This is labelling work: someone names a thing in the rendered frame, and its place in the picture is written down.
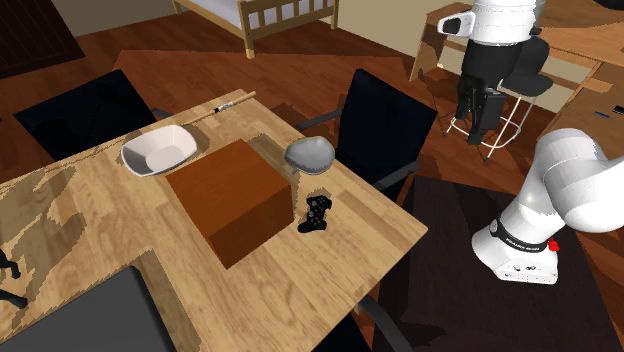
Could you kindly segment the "black office chair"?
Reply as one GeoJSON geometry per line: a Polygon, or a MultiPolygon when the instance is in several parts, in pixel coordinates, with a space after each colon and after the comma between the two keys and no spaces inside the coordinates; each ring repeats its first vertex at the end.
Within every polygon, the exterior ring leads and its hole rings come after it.
{"type": "Polygon", "coordinates": [[[56,161],[169,116],[149,108],[120,69],[14,114],[56,161]]]}
{"type": "MultiPolygon", "coordinates": [[[[390,315],[370,296],[359,305],[372,318],[394,352],[413,352],[409,341],[390,315]]],[[[372,352],[354,318],[347,314],[311,352],[372,352]]]]}
{"type": "Polygon", "coordinates": [[[301,131],[338,117],[336,159],[395,201],[437,116],[437,111],[369,72],[354,72],[344,107],[296,126],[301,131]]]}

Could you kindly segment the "brown wooden box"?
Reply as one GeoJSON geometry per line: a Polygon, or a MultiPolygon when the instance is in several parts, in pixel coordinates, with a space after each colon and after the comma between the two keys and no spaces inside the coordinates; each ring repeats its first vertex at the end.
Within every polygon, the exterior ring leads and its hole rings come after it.
{"type": "Polygon", "coordinates": [[[294,221],[291,184],[243,140],[167,176],[225,268],[294,221]]]}

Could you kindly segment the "wooden bed frame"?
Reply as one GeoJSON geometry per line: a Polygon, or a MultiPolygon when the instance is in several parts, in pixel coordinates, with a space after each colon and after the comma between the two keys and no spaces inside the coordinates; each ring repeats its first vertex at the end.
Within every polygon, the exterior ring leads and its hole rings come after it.
{"type": "Polygon", "coordinates": [[[172,0],[204,17],[244,42],[248,59],[255,57],[254,41],[329,17],[338,27],[339,0],[172,0]]]}

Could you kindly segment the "light wooden table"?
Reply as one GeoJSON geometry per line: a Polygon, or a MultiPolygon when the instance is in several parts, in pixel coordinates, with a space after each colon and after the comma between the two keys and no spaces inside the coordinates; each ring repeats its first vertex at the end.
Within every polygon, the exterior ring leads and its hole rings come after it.
{"type": "MultiPolygon", "coordinates": [[[[183,124],[242,90],[175,115],[183,124]]],[[[0,303],[0,343],[121,270],[137,268],[181,352],[309,352],[425,234],[426,227],[340,163],[292,174],[285,148],[300,133],[254,99],[185,125],[198,156],[244,140],[292,186],[294,218],[324,194],[323,231],[290,224],[225,268],[167,176],[133,175],[115,139],[0,184],[0,248],[23,294],[0,303]]]]}

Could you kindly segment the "white square bowl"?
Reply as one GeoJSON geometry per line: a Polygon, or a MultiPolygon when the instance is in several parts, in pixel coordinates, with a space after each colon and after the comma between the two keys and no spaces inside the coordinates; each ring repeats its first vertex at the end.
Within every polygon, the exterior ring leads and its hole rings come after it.
{"type": "Polygon", "coordinates": [[[197,151],[194,137],[179,125],[168,125],[125,143],[121,157],[130,172],[151,176],[177,167],[197,151]]]}

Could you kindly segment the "dark grey flat slab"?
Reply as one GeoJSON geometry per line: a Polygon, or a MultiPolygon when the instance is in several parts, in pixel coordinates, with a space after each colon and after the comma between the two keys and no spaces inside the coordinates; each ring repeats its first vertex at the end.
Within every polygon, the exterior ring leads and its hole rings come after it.
{"type": "Polygon", "coordinates": [[[129,266],[5,342],[0,352],[177,352],[129,266]]]}

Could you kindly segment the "black angular object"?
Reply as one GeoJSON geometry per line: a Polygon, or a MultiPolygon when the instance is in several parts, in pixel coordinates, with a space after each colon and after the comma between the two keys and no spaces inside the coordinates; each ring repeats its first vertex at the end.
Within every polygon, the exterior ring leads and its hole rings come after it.
{"type": "MultiPolygon", "coordinates": [[[[17,263],[9,260],[6,254],[0,249],[0,269],[6,268],[10,269],[13,279],[18,279],[21,276],[17,263]]],[[[7,301],[18,309],[24,309],[28,305],[28,299],[26,297],[18,296],[3,289],[0,289],[0,300],[7,301]]]]}

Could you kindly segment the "dark robot stand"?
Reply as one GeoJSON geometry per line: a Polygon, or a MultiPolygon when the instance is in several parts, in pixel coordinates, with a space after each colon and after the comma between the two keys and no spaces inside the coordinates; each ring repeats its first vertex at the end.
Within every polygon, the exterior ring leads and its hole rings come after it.
{"type": "Polygon", "coordinates": [[[576,233],[555,239],[553,285],[499,280],[472,235],[510,194],[415,177],[405,209],[428,228],[382,279],[379,303],[414,352],[624,352],[576,233]]]}

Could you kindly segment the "black stool with white legs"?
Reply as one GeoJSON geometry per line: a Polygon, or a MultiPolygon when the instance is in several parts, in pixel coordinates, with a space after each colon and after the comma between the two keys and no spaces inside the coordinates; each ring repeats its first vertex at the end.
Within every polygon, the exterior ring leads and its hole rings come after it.
{"type": "MultiPolygon", "coordinates": [[[[553,80],[541,73],[550,51],[548,43],[538,36],[532,36],[521,44],[522,50],[517,64],[507,78],[501,80],[496,88],[479,83],[474,89],[495,89],[503,93],[509,90],[516,93],[519,98],[528,97],[532,101],[536,101],[541,94],[550,89],[553,86],[553,80]]],[[[458,121],[460,120],[454,116],[448,129],[460,130],[461,128],[457,125],[458,121]]],[[[480,144],[490,151],[504,148],[518,137],[522,127],[521,122],[513,122],[511,116],[504,116],[502,112],[497,129],[487,131],[480,144]]],[[[467,136],[467,142],[470,130],[464,133],[467,136]]]]}

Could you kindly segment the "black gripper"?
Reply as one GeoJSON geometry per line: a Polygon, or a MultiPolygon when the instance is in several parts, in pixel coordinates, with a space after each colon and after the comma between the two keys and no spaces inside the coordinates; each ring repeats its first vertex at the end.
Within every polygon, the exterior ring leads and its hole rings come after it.
{"type": "Polygon", "coordinates": [[[469,41],[463,57],[456,88],[455,118],[465,120],[472,114],[468,143],[478,145],[489,130],[496,130],[507,95],[495,89],[474,89],[479,83],[496,88],[515,68],[522,44],[488,46],[469,41]]]}

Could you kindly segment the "wooden stick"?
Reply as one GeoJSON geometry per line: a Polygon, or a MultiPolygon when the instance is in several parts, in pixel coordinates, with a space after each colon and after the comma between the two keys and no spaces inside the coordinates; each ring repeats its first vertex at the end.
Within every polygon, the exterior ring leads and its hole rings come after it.
{"type": "Polygon", "coordinates": [[[193,124],[193,123],[195,123],[197,121],[200,121],[200,120],[202,120],[204,118],[213,116],[213,115],[215,115],[215,114],[217,114],[217,113],[219,113],[221,111],[227,110],[227,109],[229,109],[229,108],[231,108],[231,107],[233,107],[235,105],[238,105],[238,104],[240,104],[240,103],[242,103],[242,102],[244,102],[246,100],[249,100],[249,99],[251,99],[251,98],[253,98],[255,96],[256,96],[256,91],[252,91],[250,93],[247,93],[246,95],[238,97],[238,98],[234,99],[233,101],[227,102],[227,103],[225,103],[225,104],[223,104],[221,106],[218,106],[218,107],[214,108],[213,110],[211,110],[210,112],[208,112],[206,114],[203,114],[203,115],[201,115],[199,117],[193,118],[193,119],[183,123],[182,126],[190,125],[190,124],[193,124]]]}

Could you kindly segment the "wooden desk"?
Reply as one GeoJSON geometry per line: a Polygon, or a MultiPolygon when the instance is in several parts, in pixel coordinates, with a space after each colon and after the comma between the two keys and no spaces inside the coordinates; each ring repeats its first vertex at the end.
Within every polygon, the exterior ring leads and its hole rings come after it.
{"type": "Polygon", "coordinates": [[[474,0],[471,7],[455,4],[429,13],[413,74],[428,72],[438,63],[449,36],[488,46],[511,46],[538,36],[548,43],[549,55],[562,51],[591,63],[590,74],[575,85],[547,131],[579,129],[608,157],[624,156],[624,17],[587,28],[540,28],[537,17],[544,4],[545,0],[474,0]]]}

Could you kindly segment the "black game controller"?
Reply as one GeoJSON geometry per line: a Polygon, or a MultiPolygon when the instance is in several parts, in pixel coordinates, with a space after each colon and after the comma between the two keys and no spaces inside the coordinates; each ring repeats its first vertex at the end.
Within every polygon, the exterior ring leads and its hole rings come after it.
{"type": "Polygon", "coordinates": [[[309,209],[305,221],[298,225],[300,233],[308,233],[317,230],[325,230],[325,212],[332,207],[332,201],[325,195],[312,196],[306,199],[309,209]]]}

